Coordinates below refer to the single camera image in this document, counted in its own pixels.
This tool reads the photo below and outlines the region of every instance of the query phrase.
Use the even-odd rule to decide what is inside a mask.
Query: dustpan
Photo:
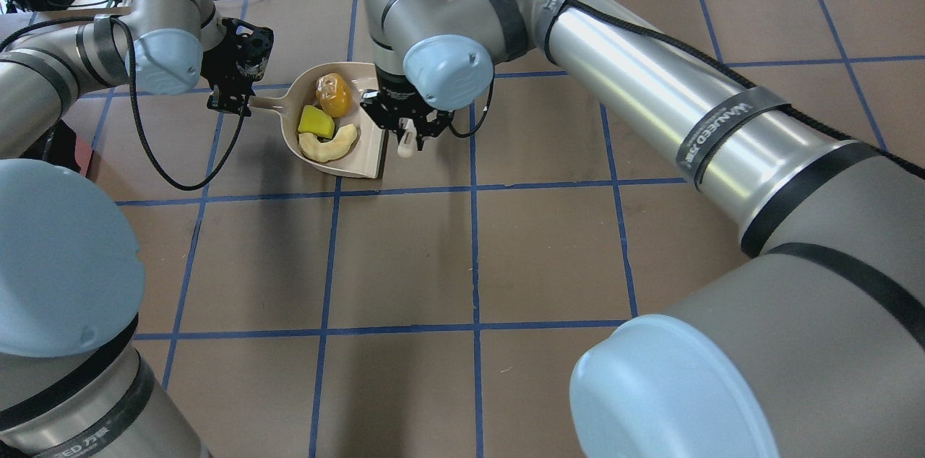
[[[297,128],[301,109],[305,105],[318,105],[318,100],[314,97],[315,82],[329,73],[338,73],[344,77],[353,92],[350,112],[336,118],[334,122],[337,126],[353,124],[358,135],[353,148],[344,158],[322,164],[301,154],[301,149],[298,148]],[[251,97],[248,106],[258,112],[277,113],[280,116],[280,129],[286,146],[306,164],[338,177],[379,178],[386,132],[360,109],[360,96],[363,91],[376,88],[376,69],[370,63],[328,63],[315,66],[298,76],[286,95],[278,98],[254,96]]]

